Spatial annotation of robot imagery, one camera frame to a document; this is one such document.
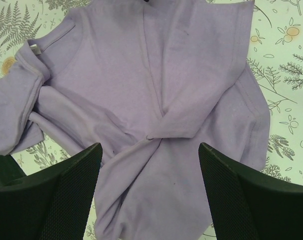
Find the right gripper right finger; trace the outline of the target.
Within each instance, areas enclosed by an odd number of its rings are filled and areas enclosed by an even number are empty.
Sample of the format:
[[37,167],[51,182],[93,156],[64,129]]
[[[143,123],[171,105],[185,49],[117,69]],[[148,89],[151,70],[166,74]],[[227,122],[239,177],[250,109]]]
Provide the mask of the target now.
[[303,185],[261,173],[204,142],[198,156],[218,240],[303,240]]

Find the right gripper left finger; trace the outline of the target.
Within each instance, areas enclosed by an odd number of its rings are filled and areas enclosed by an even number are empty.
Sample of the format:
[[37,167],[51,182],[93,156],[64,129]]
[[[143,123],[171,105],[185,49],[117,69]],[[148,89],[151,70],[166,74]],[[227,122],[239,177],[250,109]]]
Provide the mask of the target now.
[[30,175],[0,155],[0,240],[81,240],[102,155],[95,143]]

